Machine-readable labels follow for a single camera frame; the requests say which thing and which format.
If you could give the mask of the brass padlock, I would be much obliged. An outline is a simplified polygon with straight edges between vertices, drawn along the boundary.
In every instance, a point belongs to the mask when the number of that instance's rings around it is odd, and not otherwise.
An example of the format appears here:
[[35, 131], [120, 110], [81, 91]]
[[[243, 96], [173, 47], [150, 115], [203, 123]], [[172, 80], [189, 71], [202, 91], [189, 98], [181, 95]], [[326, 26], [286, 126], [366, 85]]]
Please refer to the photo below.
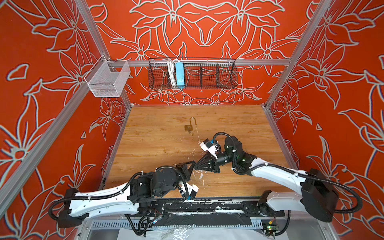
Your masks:
[[185, 132], [192, 133], [194, 130], [197, 129], [197, 121], [195, 117], [189, 118], [189, 123], [184, 126]]

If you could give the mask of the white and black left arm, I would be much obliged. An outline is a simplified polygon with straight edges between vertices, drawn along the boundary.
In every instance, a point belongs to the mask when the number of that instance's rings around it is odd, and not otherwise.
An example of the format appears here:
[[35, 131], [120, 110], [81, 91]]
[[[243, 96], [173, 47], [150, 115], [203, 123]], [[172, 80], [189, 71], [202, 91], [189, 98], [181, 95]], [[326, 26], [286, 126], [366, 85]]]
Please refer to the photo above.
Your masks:
[[190, 161], [176, 166], [161, 166], [154, 172], [135, 173], [127, 183], [101, 191], [81, 193], [66, 190], [64, 198], [49, 206], [48, 214], [60, 229], [77, 227], [95, 217], [124, 215], [134, 233], [144, 236], [149, 226], [166, 214], [165, 201], [157, 202], [169, 192], [178, 190], [184, 200], [197, 191], [188, 184], [195, 167]]

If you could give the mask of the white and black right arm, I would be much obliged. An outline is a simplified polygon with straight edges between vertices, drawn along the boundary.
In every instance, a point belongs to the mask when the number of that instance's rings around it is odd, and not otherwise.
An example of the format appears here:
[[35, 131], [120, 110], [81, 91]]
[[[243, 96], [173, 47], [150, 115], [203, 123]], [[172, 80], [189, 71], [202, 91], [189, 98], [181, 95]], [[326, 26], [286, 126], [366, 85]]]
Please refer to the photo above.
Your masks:
[[[319, 221], [330, 223], [334, 214], [352, 214], [363, 207], [359, 194], [343, 184], [328, 180], [321, 171], [301, 171], [272, 164], [245, 152], [243, 144], [227, 133], [216, 133], [212, 140], [201, 142], [200, 147], [205, 155], [196, 163], [196, 170], [220, 173], [221, 166], [231, 164], [232, 171], [237, 175], [263, 178], [290, 189], [286, 193], [264, 191], [259, 200], [261, 210], [306, 212]], [[338, 210], [337, 189], [350, 193], [356, 199], [356, 205]]]

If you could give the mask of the light blue box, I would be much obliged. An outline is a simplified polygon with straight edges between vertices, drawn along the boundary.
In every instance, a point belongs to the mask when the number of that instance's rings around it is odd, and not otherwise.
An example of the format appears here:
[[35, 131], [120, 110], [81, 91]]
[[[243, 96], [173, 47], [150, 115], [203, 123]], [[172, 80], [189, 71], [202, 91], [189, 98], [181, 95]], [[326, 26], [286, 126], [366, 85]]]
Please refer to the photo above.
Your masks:
[[176, 70], [177, 87], [180, 89], [183, 89], [185, 87], [184, 63], [176, 62], [175, 63], [175, 70]]

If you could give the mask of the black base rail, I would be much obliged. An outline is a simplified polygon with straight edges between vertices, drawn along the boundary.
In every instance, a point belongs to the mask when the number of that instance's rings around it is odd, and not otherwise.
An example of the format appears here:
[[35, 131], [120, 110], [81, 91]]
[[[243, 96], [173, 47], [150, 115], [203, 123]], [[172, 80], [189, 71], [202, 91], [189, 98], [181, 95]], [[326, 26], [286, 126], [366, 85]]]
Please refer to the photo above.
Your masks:
[[177, 198], [156, 199], [151, 203], [140, 204], [139, 212], [131, 218], [149, 216], [153, 221], [150, 226], [194, 226], [194, 227], [230, 227], [243, 226], [257, 228], [256, 220], [263, 225], [285, 218], [284, 211], [273, 211], [264, 204], [259, 204], [259, 197], [238, 198], [196, 198], [185, 201]]

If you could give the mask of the white mesh wall basket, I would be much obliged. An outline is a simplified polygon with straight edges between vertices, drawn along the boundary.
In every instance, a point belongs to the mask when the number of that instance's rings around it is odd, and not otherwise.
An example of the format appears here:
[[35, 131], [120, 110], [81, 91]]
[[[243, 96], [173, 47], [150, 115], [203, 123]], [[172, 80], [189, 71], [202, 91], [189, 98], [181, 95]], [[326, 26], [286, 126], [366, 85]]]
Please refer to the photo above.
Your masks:
[[109, 66], [109, 61], [99, 61], [85, 76], [88, 88], [96, 98], [118, 98], [121, 96], [126, 82], [131, 75], [127, 61], [123, 61], [119, 71]]

